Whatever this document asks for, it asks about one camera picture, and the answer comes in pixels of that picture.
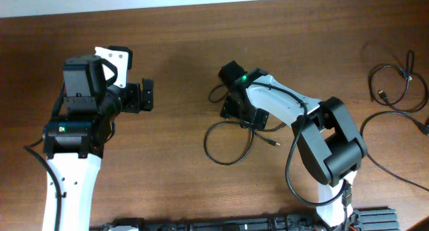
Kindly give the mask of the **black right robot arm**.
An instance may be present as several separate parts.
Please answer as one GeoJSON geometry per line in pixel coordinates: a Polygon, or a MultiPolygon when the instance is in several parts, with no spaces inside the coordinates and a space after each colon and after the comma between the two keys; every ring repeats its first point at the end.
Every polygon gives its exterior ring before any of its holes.
{"type": "Polygon", "coordinates": [[[236,61],[222,66],[218,76],[228,90],[221,116],[235,117],[240,126],[262,131],[272,114],[291,128],[294,140],[285,166],[288,189],[297,200],[316,209],[326,229],[348,230],[353,221],[353,180],[367,156],[367,146],[344,102],[337,97],[319,100],[304,96],[265,70],[247,72],[236,61]],[[303,198],[292,186],[290,168],[295,151],[318,183],[317,202],[303,198]]]}

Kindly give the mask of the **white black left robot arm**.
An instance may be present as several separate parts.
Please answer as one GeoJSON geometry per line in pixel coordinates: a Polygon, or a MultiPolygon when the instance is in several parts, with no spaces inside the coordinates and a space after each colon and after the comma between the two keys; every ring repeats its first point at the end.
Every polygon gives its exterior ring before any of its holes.
{"type": "Polygon", "coordinates": [[[128,83],[132,57],[99,52],[64,63],[66,113],[44,128],[48,174],[43,230],[88,230],[93,190],[115,117],[153,108],[152,80],[128,83]]]}

